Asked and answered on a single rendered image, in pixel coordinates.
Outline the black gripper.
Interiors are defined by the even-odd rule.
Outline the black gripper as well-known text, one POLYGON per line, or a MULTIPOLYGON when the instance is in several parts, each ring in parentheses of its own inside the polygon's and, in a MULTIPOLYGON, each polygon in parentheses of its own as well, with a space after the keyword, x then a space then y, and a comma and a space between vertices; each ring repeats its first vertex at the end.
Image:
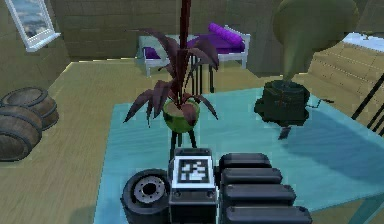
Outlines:
POLYGON ((162 169, 133 175, 120 198, 128 224, 169 224, 170 183, 162 169))

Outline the white sofa with purple cushions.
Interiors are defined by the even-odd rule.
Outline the white sofa with purple cushions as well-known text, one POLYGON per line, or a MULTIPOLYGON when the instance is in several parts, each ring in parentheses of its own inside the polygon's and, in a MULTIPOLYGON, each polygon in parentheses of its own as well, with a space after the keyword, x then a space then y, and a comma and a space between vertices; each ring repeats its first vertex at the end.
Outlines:
MULTIPOLYGON (((224 27, 225 29, 240 35, 243 39, 242 43, 238 46, 234 46, 208 30, 207 33, 189 35, 187 38, 187 45, 191 47, 200 38, 207 38, 216 48, 220 62, 238 60, 242 63, 242 68, 245 69, 251 35, 234 30, 228 25, 221 27, 224 27)), ((139 37, 136 59, 144 64, 147 77, 151 76, 152 68, 165 66, 169 63, 167 54, 165 53, 159 41, 153 36, 139 37)))

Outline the maroon plant in green pot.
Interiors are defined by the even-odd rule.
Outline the maroon plant in green pot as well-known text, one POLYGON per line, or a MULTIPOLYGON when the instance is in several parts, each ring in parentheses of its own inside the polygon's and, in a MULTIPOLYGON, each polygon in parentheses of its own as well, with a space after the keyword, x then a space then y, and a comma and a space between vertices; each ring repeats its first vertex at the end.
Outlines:
POLYGON ((201 94, 186 91, 189 79, 200 65, 208 64, 215 70, 219 67, 217 50, 207 38, 200 38, 191 47, 187 46, 191 1, 182 0, 179 41, 152 28, 141 29, 159 41, 169 60, 160 69, 166 69, 172 79, 158 80, 153 89, 139 94, 129 108, 124 122, 133 118, 144 105, 147 105, 147 119, 150 116, 157 118, 163 113, 166 125, 175 133, 190 132, 195 127, 199 119, 200 103, 218 118, 209 100, 201 94))

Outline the brown wooden barrel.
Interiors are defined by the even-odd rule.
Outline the brown wooden barrel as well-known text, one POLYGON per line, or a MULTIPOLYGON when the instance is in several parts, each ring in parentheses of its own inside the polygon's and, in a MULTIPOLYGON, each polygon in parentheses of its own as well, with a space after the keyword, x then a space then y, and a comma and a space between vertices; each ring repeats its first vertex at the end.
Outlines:
POLYGON ((42 138, 42 118, 25 106, 0 106, 0 162, 27 157, 42 138))
POLYGON ((46 89, 24 87, 7 93, 0 100, 2 105, 22 105, 37 112, 42 118, 42 130, 54 126, 59 120, 56 101, 46 89))

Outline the white framed window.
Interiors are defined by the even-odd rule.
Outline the white framed window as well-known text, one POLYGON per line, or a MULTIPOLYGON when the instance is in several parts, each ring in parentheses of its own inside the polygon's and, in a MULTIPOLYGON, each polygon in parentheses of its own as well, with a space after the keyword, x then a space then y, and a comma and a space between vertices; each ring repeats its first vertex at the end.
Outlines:
POLYGON ((343 42, 384 52, 384 31, 361 31, 349 33, 343 42))
POLYGON ((60 36, 44 0, 4 0, 29 53, 37 52, 60 36))

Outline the black round pot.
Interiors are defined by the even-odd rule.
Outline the black round pot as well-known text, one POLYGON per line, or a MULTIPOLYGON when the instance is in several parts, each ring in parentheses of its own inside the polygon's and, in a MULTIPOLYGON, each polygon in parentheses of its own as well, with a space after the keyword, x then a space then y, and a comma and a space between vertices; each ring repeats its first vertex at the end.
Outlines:
POLYGON ((302 126, 309 118, 308 108, 317 109, 322 102, 332 103, 332 100, 319 99, 316 105, 310 105, 309 98, 310 92, 302 84, 270 81, 256 100, 254 112, 264 122, 273 122, 280 127, 302 126))

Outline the purple bolster pillow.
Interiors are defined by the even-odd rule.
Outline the purple bolster pillow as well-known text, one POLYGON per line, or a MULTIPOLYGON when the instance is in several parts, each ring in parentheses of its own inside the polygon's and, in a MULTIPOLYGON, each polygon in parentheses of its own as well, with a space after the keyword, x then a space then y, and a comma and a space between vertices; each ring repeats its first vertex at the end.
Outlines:
POLYGON ((240 35, 227 30, 216 23, 210 23, 208 25, 208 30, 234 46, 240 45, 243 41, 240 35))

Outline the pale blue glass table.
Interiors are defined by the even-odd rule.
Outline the pale blue glass table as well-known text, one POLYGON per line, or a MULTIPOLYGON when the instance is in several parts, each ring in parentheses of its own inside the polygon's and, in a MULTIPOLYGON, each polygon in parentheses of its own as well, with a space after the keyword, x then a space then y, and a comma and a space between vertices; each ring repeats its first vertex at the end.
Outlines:
MULTIPOLYGON (((227 153, 260 152, 281 170, 297 204, 311 211, 384 193, 384 139, 316 97, 309 118, 287 139, 253 110, 259 88, 208 95, 195 127, 198 146, 219 159, 227 153)), ((94 224, 127 224, 120 197, 128 179, 149 168, 166 168, 171 132, 162 118, 140 110, 125 118, 128 104, 112 111, 94 224)))

